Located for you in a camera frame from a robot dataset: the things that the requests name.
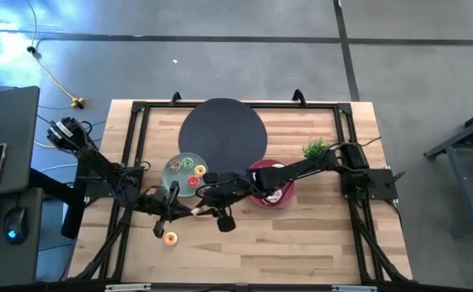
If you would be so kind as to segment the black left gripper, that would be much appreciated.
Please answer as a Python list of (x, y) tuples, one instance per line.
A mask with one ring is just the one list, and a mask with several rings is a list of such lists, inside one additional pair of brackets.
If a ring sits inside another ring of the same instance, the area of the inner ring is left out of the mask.
[[(193, 217), (192, 208), (178, 202), (178, 192), (178, 182), (173, 181), (168, 192), (156, 191), (154, 194), (144, 197), (143, 212), (159, 216), (153, 227), (153, 233), (157, 238), (163, 237), (164, 225), (167, 221), (172, 222), (184, 217)], [(177, 210), (182, 210), (185, 213), (178, 213)]]

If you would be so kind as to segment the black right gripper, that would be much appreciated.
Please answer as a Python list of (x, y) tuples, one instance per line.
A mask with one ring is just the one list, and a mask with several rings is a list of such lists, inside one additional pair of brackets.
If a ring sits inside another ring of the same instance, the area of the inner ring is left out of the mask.
[(246, 177), (236, 173), (207, 173), (204, 175), (204, 193), (199, 207), (210, 207), (199, 213), (200, 216), (217, 218), (220, 232), (231, 232), (236, 224), (231, 206), (240, 200), (256, 194), (256, 188)]

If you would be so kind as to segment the blue-grey plate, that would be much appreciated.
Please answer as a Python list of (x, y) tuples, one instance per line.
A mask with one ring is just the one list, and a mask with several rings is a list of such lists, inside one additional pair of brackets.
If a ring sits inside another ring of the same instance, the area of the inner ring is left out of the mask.
[(170, 189), (172, 183), (177, 183), (178, 196), (191, 197), (204, 185), (203, 176), (208, 169), (207, 163), (199, 155), (183, 152), (166, 162), (162, 171), (162, 184)]

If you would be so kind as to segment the pink plate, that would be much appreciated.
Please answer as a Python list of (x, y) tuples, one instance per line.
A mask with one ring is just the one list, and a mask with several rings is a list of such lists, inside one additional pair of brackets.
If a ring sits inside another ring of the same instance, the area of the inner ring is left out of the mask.
[[(251, 169), (262, 168), (262, 167), (272, 167), (273, 164), (277, 164), (277, 163), (282, 164), (280, 161), (277, 161), (274, 159), (262, 159), (252, 164)], [(275, 204), (275, 205), (266, 204), (264, 200), (258, 199), (255, 196), (251, 196), (250, 200), (254, 204), (262, 208), (275, 208), (275, 209), (286, 208), (290, 205), (290, 202), (294, 198), (295, 184), (293, 182), (289, 182), (281, 189), (283, 192), (283, 197), (282, 197), (282, 200), (278, 204)]]

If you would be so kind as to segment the large pink iced donut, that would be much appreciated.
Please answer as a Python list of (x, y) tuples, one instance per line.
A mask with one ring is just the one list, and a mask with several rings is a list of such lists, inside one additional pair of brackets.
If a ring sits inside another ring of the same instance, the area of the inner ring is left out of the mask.
[(278, 189), (274, 193), (264, 198), (264, 202), (266, 204), (275, 205), (275, 204), (278, 204), (282, 200), (282, 197), (283, 197), (282, 189)]

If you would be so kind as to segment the dark round woven placemat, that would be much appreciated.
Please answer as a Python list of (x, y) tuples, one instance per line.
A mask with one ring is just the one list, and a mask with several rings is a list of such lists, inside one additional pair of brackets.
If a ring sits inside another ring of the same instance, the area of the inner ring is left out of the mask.
[(180, 152), (194, 153), (211, 172), (244, 174), (261, 160), (268, 134), (258, 113), (241, 101), (216, 98), (195, 107), (178, 136)]

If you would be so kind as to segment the green plant in white pot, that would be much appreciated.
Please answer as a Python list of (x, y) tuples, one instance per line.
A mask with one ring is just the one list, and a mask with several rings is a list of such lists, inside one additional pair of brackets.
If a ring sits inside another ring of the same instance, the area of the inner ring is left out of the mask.
[(330, 148), (330, 145), (325, 143), (322, 139), (313, 140), (302, 147), (303, 154), (307, 159), (320, 159), (323, 153)]

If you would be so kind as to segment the black computer mouse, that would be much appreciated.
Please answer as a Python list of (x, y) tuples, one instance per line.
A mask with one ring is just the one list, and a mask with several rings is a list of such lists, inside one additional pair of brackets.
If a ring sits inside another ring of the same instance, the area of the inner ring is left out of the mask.
[(6, 241), (10, 244), (21, 244), (28, 237), (28, 215), (24, 207), (11, 208), (5, 215), (3, 230)]

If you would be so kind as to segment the grey desk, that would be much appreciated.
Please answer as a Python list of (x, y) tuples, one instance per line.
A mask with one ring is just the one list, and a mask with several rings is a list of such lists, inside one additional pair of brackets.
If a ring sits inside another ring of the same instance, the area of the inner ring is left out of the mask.
[[(0, 91), (0, 144), (6, 145), (0, 170), (0, 286), (32, 284), (37, 273), (43, 191), (29, 188), (40, 89)], [(6, 241), (3, 225), (12, 208), (24, 208), (28, 236), (21, 244)]]

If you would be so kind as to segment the silver metal bracket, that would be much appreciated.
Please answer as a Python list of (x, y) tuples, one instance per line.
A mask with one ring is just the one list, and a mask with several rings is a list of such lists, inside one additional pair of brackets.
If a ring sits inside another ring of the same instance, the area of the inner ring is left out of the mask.
[(130, 283), (107, 285), (104, 292), (148, 292), (152, 290), (150, 283)]
[(334, 285), (332, 292), (378, 292), (376, 286)]

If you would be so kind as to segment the black desk support post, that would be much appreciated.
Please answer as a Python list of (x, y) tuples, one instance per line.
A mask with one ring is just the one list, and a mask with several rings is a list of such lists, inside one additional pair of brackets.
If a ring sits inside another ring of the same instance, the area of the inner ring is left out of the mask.
[(61, 235), (66, 238), (75, 239), (79, 234), (84, 215), (84, 196), (65, 183), (56, 181), (35, 169), (30, 169), (28, 185), (30, 188), (42, 189), (46, 195), (54, 197), (67, 205)]

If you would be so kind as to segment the black aluminium table frame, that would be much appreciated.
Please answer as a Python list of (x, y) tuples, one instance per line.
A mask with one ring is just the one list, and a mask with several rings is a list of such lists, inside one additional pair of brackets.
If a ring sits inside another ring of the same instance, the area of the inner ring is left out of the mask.
[[(178, 153), (178, 134), (193, 109), (190, 101), (112, 102), (101, 151), (112, 161), (148, 161), (145, 187), (161, 182), (165, 163)], [(285, 164), (302, 158), (315, 139), (356, 140), (373, 168), (385, 166), (373, 107), (368, 102), (257, 101), (254, 109), (268, 133), (265, 156)], [(261, 208), (251, 200), (233, 206), (236, 229), (222, 233), (210, 216), (167, 226), (178, 241), (153, 235), (155, 217), (135, 213), (114, 244), (99, 277), (124, 282), (246, 284), (357, 284), (373, 279), (378, 261), (357, 243), (350, 204), (338, 174), (299, 180), (284, 208)]]

